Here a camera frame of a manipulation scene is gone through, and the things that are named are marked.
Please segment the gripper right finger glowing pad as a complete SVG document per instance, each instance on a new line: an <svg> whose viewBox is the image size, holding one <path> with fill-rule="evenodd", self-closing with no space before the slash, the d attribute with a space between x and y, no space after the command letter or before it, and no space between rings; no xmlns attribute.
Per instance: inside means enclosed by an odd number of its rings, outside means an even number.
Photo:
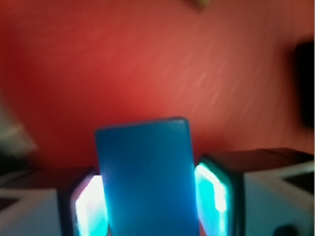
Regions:
<svg viewBox="0 0 315 236"><path fill-rule="evenodd" d="M315 159L269 148L205 153L194 170L207 236L312 236Z"/></svg>

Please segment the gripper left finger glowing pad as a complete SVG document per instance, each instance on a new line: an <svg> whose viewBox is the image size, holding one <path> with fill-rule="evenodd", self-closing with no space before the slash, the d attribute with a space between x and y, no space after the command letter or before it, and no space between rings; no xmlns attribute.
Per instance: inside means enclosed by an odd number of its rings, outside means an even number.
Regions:
<svg viewBox="0 0 315 236"><path fill-rule="evenodd" d="M1 175L0 234L108 235L101 176L89 167Z"/></svg>

